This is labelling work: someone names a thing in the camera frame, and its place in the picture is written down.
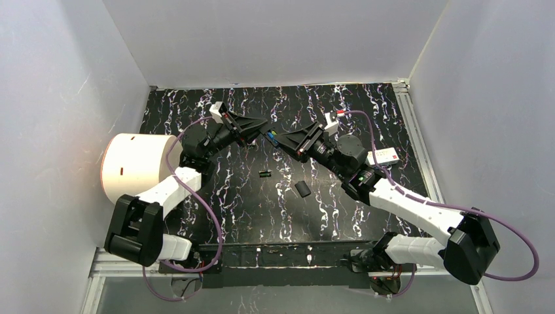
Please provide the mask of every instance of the small battery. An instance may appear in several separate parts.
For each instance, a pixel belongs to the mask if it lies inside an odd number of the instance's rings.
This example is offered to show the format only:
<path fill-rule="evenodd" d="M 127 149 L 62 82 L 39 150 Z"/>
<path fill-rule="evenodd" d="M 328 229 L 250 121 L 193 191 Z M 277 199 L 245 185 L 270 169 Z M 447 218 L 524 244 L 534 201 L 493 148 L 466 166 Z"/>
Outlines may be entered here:
<path fill-rule="evenodd" d="M 298 181 L 295 184 L 295 188 L 296 188 L 296 191 L 298 192 L 298 194 L 300 195 L 301 198 L 305 198 L 305 197 L 309 196 L 310 193 L 312 193 L 310 191 L 310 188 L 308 187 L 308 185 L 304 181 Z"/>
<path fill-rule="evenodd" d="M 259 171 L 260 178 L 267 178 L 272 176 L 272 172 L 270 170 Z"/>

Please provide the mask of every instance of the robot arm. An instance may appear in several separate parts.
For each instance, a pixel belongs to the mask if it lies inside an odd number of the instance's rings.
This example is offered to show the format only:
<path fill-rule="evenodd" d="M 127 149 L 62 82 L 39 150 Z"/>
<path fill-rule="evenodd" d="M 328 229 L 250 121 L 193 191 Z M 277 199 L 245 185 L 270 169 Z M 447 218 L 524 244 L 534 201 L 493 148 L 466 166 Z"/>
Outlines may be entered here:
<path fill-rule="evenodd" d="M 343 135 L 333 142 L 337 119 L 342 111 L 326 114 L 327 125 L 318 122 L 302 130 L 275 134 L 274 146 L 295 160 L 313 158 L 342 181 L 347 195 L 367 205 L 401 217 L 427 232 L 431 238 L 406 237 L 388 232 L 372 250 L 352 250 L 343 261 L 351 270 L 388 270 L 397 264 L 411 263 L 445 268 L 455 278 L 476 285 L 493 258 L 499 244 L 488 219 L 451 209 L 419 203 L 406 197 L 410 190 L 396 191 L 385 173 L 370 166 L 369 151 L 354 135 Z"/>
<path fill-rule="evenodd" d="M 196 124 L 184 134 L 180 168 L 176 175 L 193 190 L 206 185 L 214 170 L 209 161 L 233 142 L 246 146 L 262 134 L 273 146 L 293 159 L 313 158 L 342 181 L 347 195 L 411 222 L 432 237 L 406 237 L 386 233 L 372 249 L 351 250 L 343 263 L 355 272 L 388 270 L 398 264 L 424 264 L 445 268 L 454 277 L 475 285 L 499 251 L 488 219 L 441 209 L 410 200 L 368 161 L 369 151 L 354 135 L 333 141 L 343 112 L 326 114 L 327 125 L 314 122 L 302 130 L 277 134 L 263 118 L 231 113 L 218 102 L 210 108 L 216 124 Z M 403 189 L 405 194 L 421 196 Z M 144 266 L 156 260 L 185 260 L 191 242 L 163 234 L 167 214 L 189 193 L 172 176 L 137 196 L 123 195 L 116 203 L 105 249 Z"/>
<path fill-rule="evenodd" d="M 193 191 L 198 191 L 210 180 L 214 170 L 210 157 L 233 142 L 241 147 L 248 145 L 266 132 L 264 128 L 268 123 L 263 118 L 229 112 L 222 102 L 213 105 L 210 113 L 215 124 L 208 124 L 206 128 L 195 124 L 181 140 L 183 151 L 175 176 Z M 164 219 L 189 195 L 171 175 L 136 196 L 119 197 L 106 235 L 105 250 L 143 266 L 150 266 L 157 260 L 186 260 L 192 243 L 176 235 L 164 234 Z"/>

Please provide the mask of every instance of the gray wall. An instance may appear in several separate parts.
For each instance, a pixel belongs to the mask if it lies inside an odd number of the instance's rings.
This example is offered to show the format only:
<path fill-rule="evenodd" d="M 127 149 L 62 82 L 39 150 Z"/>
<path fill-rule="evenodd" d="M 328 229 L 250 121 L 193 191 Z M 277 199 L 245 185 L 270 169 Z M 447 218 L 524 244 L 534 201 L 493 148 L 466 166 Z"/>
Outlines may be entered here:
<path fill-rule="evenodd" d="M 78 313 L 112 208 L 99 167 L 149 87 L 100 0 L 0 1 L 2 313 Z"/>
<path fill-rule="evenodd" d="M 484 280 L 496 313 L 555 311 L 553 12 L 553 1 L 451 1 L 410 82 L 446 199 L 505 218 L 538 248 L 532 280 Z M 496 230 L 490 272 L 524 274 L 526 246 Z"/>
<path fill-rule="evenodd" d="M 150 85 L 408 77 L 447 0 L 104 0 Z"/>

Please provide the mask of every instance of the cylindrical container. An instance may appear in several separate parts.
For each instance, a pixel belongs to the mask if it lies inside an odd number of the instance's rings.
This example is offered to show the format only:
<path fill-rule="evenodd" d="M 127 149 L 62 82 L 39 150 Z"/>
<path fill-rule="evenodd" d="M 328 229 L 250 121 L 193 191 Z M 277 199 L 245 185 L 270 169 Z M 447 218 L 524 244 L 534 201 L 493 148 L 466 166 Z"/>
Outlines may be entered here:
<path fill-rule="evenodd" d="M 168 177 L 166 153 L 174 141 L 174 135 L 116 135 L 108 144 L 100 167 L 102 189 L 112 203 L 123 194 L 142 193 Z M 182 150 L 177 143 L 170 154 L 174 169 L 179 166 Z"/>

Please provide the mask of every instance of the black platform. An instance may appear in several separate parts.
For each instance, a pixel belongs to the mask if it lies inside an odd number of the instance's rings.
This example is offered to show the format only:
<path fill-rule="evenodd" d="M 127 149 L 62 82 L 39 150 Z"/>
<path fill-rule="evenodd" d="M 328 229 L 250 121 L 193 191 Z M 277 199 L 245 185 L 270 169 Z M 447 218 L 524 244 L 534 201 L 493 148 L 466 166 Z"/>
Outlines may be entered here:
<path fill-rule="evenodd" d="M 190 122 L 209 116 L 216 101 L 224 101 L 238 114 L 264 116 L 278 131 L 299 129 L 314 120 L 325 122 L 324 113 L 331 110 L 364 110 L 376 124 L 377 148 L 395 147 L 401 159 L 391 171 L 395 180 L 427 195 L 390 84 L 153 91 L 141 133 L 177 135 Z M 339 134 L 347 132 L 370 147 L 363 117 L 343 118 Z M 233 144 L 216 155 L 217 172 L 200 191 L 221 219 L 226 243 L 377 240 L 386 231 L 421 235 L 394 215 L 353 201 L 324 167 L 300 164 L 261 137 L 255 144 L 241 149 Z M 271 170 L 272 176 L 260 178 L 260 170 Z M 301 180 L 312 191 L 307 198 L 295 190 L 294 184 Z M 192 198 L 168 215 L 166 225 L 171 234 L 193 242 L 216 243 L 213 223 Z"/>

